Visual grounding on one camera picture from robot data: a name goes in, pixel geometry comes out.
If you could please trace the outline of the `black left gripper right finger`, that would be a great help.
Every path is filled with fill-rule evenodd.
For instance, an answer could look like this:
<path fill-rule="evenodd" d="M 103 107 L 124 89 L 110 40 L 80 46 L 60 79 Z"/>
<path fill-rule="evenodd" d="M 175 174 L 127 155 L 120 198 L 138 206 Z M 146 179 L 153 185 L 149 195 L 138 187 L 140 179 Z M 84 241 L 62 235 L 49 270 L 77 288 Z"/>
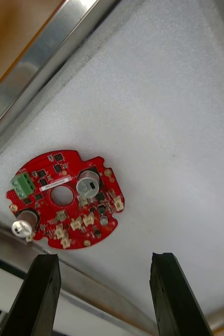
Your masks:
<path fill-rule="evenodd" d="M 153 253 L 150 288 L 159 335 L 213 335 L 174 254 Z"/>

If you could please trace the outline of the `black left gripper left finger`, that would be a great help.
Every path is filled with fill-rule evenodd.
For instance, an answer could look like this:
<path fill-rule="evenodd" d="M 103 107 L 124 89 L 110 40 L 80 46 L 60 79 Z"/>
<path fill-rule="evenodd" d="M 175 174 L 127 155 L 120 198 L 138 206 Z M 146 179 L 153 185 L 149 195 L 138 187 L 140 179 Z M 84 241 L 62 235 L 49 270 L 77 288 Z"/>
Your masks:
<path fill-rule="evenodd" d="M 52 335 L 61 288 L 57 255 L 38 255 L 7 315 L 0 335 Z"/>

